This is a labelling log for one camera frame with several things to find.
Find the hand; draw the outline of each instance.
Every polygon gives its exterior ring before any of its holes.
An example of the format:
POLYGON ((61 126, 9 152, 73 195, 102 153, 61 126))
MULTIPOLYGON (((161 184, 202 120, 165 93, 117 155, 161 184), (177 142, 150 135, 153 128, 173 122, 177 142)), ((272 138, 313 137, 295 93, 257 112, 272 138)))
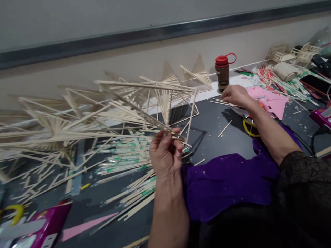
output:
MULTIPOLYGON (((179 133, 180 129, 174 128, 173 131, 179 133)), ((162 130, 154 136, 149 148, 149 156, 157 178, 180 170, 182 150, 182 143, 177 139, 172 139, 170 132, 162 130)))
POLYGON ((257 101, 249 96, 247 90, 240 85, 229 85, 221 96, 221 99, 225 102, 232 103, 244 108, 256 104, 257 101))

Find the person's left hand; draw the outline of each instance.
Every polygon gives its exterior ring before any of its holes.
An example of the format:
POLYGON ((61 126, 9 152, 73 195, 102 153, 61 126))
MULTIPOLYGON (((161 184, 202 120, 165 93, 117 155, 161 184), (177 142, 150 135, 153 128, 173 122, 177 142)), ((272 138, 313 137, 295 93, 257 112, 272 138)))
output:
POLYGON ((183 145, 177 139, 172 139, 172 134, 161 130, 158 132, 149 148, 149 156, 157 178, 165 177, 170 172, 180 170, 182 165, 183 145))

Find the white wall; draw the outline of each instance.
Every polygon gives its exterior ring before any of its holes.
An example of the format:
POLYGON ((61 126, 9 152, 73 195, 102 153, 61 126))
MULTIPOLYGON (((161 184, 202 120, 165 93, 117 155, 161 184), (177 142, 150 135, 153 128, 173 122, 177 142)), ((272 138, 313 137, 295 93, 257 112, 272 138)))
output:
POLYGON ((322 0, 2 0, 0 50, 322 0))
POLYGON ((331 23, 330 14, 282 19, 0 71, 0 109, 19 109, 8 94, 61 97, 56 87, 59 84, 93 88, 93 80, 105 79, 104 70, 123 77, 160 80, 167 60, 183 80, 179 65, 191 70, 199 53, 209 73, 214 73, 215 58, 230 52, 238 57, 232 68, 261 61, 270 46, 305 44, 317 30, 331 23))

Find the brown bottle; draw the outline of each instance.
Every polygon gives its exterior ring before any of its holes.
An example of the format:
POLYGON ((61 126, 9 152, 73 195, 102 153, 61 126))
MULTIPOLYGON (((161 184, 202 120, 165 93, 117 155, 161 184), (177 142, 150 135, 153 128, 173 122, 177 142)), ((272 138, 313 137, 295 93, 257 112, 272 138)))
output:
POLYGON ((225 56, 219 56, 216 58, 216 75, 218 78, 218 89, 223 92, 229 85, 229 64, 233 64, 237 60, 237 56, 234 53, 229 53, 225 56), (235 60, 231 63, 228 62, 228 56, 233 54, 235 60))

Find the finger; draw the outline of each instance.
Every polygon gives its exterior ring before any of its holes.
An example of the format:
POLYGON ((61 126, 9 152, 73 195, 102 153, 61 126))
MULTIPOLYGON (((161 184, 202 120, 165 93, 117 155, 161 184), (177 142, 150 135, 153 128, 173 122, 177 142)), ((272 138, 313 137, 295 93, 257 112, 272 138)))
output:
POLYGON ((175 170, 180 169, 180 167, 182 166, 182 154, 181 152, 179 152, 178 150, 176 150, 175 155, 173 156, 173 168, 175 170))
POLYGON ((161 138, 158 151, 165 152, 168 151, 169 145, 171 143, 172 134, 170 132, 165 132, 161 138))
POLYGON ((228 97, 231 95, 231 85, 229 85, 222 93, 221 99, 224 99, 225 97, 228 97))
POLYGON ((153 141, 149 147, 149 150, 150 151, 155 151, 158 149, 159 147, 159 144, 160 144, 160 141, 161 141, 161 137, 163 136, 163 134, 165 133, 164 130, 161 130, 160 132, 158 132, 154 138, 153 138, 153 141))
POLYGON ((225 101, 227 103, 231 103, 231 96, 224 97, 223 101, 225 101))
POLYGON ((179 128, 179 127, 173 128, 172 130, 173 130, 175 133, 180 133, 180 128, 179 128))
POLYGON ((182 154, 182 150, 184 148, 183 144, 179 140, 174 140, 173 145, 179 150, 180 154, 182 154))

